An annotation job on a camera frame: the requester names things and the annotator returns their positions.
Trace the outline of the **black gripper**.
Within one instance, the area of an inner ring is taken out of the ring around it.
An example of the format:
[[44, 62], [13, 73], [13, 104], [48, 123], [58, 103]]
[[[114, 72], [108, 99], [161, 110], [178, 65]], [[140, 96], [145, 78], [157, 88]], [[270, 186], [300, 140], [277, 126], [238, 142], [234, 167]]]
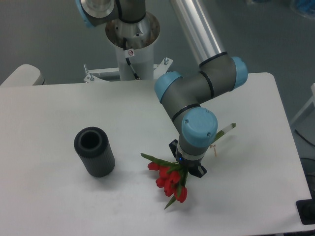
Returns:
[[182, 167], [185, 167], [192, 176], [203, 177], [207, 173], [207, 170], [201, 165], [203, 156], [197, 160], [192, 160], [192, 156], [189, 156], [181, 149], [176, 139], [169, 144], [169, 148], [176, 161]]

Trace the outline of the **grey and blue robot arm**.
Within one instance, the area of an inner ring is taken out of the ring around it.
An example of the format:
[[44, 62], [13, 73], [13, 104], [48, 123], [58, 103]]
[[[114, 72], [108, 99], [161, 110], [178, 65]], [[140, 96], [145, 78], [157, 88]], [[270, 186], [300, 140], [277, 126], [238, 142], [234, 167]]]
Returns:
[[242, 86], [248, 70], [240, 58], [224, 50], [202, 2], [171, 2], [199, 65], [188, 77], [154, 67], [153, 45], [160, 25], [145, 1], [78, 0], [76, 5], [88, 27], [106, 26], [122, 81], [155, 80], [155, 93], [179, 133], [170, 144], [174, 157], [191, 175], [204, 176], [201, 160], [215, 139], [218, 121], [201, 104]]

